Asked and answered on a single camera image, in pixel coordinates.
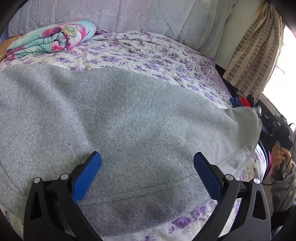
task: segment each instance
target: teal floral blanket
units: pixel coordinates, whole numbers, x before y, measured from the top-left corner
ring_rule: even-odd
[[[38,28],[17,39],[7,48],[7,60],[28,54],[70,50],[91,38],[95,32],[96,26],[88,21],[72,21]]]

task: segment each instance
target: purple floral bedsheet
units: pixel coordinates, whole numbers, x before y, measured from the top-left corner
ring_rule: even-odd
[[[214,102],[220,108],[231,107],[230,93],[215,69],[215,60],[163,35],[128,31],[95,36],[74,47],[71,51],[54,54],[27,55],[12,61],[2,61],[0,70],[15,64],[53,64],[65,69],[91,70],[118,67],[149,75],[160,80],[188,88]],[[263,179],[266,161],[263,151],[256,150],[246,163],[239,177],[249,181]],[[221,235],[227,233],[235,219],[240,200],[235,202],[232,213]],[[160,241],[192,240],[214,211],[217,202],[212,200],[190,213],[163,223],[158,227],[138,233],[103,240]],[[22,222],[3,206],[1,210],[17,231],[23,236]]]

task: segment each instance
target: bright window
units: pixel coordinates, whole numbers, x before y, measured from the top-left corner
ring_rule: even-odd
[[[296,124],[296,37],[286,26],[276,66],[263,94],[287,119]]]

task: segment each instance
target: blue gripper pad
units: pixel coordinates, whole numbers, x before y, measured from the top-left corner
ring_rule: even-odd
[[[96,176],[98,170],[101,167],[101,155],[94,151],[91,159],[87,160],[84,169],[80,175],[76,178],[76,181],[72,185],[72,199],[75,203],[78,200],[83,199],[87,189],[89,188],[92,180]]]
[[[208,161],[200,152],[194,155],[193,165],[211,199],[217,200],[219,202],[222,198],[221,183],[209,167],[210,164]]]

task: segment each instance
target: sleeve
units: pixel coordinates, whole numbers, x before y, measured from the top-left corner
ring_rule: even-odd
[[[272,202],[274,212],[285,212],[291,206],[295,205],[296,197],[296,165],[292,162],[290,174],[281,181],[277,181],[271,186]],[[274,182],[276,179],[273,175],[270,177]]]

